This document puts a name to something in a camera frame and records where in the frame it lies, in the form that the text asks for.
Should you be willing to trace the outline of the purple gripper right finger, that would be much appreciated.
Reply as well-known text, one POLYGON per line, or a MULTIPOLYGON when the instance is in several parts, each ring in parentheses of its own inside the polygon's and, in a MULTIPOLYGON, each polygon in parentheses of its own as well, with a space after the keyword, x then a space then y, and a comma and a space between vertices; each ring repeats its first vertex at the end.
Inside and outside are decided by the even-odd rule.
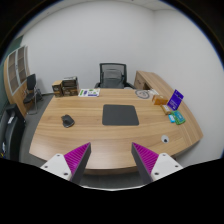
POLYGON ((144 184, 149 184, 182 169, 182 166, 167 153, 157 154, 137 143, 132 143, 131 153, 144 184))

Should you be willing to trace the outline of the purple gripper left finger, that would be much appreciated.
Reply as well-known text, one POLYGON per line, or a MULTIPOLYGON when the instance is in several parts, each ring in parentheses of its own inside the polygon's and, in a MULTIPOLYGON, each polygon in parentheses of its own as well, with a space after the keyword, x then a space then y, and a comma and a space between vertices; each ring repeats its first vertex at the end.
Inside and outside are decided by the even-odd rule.
POLYGON ((41 168, 65 180, 79 184, 91 154, 91 143, 88 142, 72 151, 55 154, 41 168))

